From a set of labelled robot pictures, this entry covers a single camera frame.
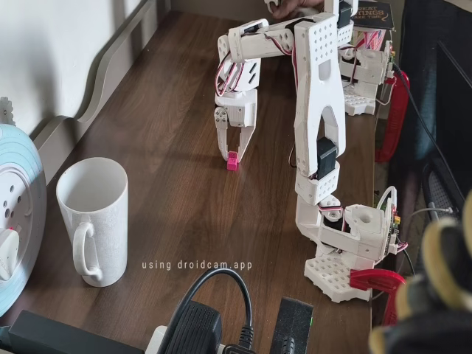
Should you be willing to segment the person's hand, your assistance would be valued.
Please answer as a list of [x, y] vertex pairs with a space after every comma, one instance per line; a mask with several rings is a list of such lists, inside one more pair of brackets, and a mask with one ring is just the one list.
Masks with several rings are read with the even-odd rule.
[[324, 0], [287, 0], [271, 2], [271, 13], [275, 19], [294, 18], [303, 10], [315, 9], [318, 13], [324, 9]]

